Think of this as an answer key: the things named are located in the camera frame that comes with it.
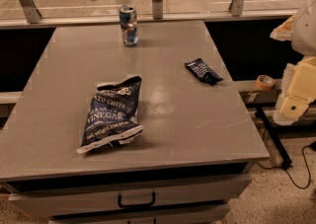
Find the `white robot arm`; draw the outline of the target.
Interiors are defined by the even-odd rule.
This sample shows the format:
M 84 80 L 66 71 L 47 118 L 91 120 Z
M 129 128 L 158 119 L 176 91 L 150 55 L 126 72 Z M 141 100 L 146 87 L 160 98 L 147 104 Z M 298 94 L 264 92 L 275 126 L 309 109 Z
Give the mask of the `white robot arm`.
M 296 65 L 286 64 L 273 115 L 275 123 L 292 125 L 316 100 L 316 0 L 306 0 L 270 37 L 289 40 L 292 49 L 303 55 Z

